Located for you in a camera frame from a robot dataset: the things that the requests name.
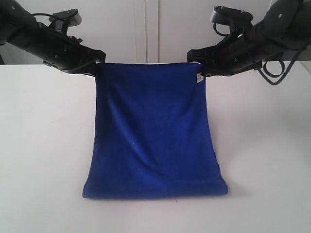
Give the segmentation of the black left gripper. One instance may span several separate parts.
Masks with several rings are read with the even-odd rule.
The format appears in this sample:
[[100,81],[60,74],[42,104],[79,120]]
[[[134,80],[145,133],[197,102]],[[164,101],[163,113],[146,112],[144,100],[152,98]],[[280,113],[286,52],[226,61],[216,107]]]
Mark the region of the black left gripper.
[[41,22],[19,27],[9,37],[9,43],[43,60],[68,74],[85,74],[98,77],[102,73],[101,63],[106,54],[81,45],[76,37],[53,30]]

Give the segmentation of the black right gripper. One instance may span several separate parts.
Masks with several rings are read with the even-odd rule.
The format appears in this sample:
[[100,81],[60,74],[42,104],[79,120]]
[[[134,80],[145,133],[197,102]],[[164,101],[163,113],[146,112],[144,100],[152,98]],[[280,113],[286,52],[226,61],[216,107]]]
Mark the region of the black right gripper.
[[289,49],[283,39],[291,22],[232,23],[228,34],[215,46],[191,49],[187,62],[202,65],[204,77],[232,76],[252,69],[262,68],[263,61],[278,61],[283,64],[283,54]]

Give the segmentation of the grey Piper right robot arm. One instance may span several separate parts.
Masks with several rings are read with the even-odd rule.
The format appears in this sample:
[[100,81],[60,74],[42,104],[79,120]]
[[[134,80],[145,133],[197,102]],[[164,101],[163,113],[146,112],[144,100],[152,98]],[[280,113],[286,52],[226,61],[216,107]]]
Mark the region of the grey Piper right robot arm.
[[262,21],[252,24],[247,11],[215,6],[211,22],[226,25],[230,33],[217,45],[192,49],[188,62],[202,64],[204,76],[233,76],[262,67],[263,61],[310,59],[311,3],[278,0]]

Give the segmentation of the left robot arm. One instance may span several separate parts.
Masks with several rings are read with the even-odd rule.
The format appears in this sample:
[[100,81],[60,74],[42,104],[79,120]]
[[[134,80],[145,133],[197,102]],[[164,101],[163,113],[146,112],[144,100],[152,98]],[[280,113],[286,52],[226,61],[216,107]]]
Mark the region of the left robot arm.
[[77,9],[48,15],[47,26],[36,20],[38,14],[26,11],[15,0],[0,2],[0,44],[11,44],[40,59],[43,64],[68,74],[97,77],[106,54],[83,46],[82,39],[67,34],[82,18]]

